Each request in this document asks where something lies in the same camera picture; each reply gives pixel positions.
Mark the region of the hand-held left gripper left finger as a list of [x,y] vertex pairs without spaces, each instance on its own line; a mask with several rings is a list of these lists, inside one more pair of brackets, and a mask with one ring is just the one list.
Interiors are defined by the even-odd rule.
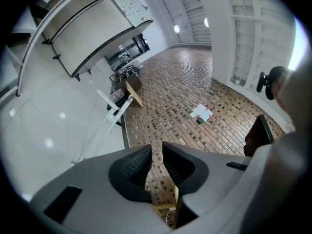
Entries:
[[114,189],[130,201],[152,201],[145,190],[147,175],[152,167],[152,147],[144,145],[126,150],[109,169],[108,178]]

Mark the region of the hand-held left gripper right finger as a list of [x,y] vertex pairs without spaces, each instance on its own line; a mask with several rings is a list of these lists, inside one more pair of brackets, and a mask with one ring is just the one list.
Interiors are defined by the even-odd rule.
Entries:
[[197,192],[209,175],[207,164],[172,143],[162,143],[163,164],[179,189],[179,195]]

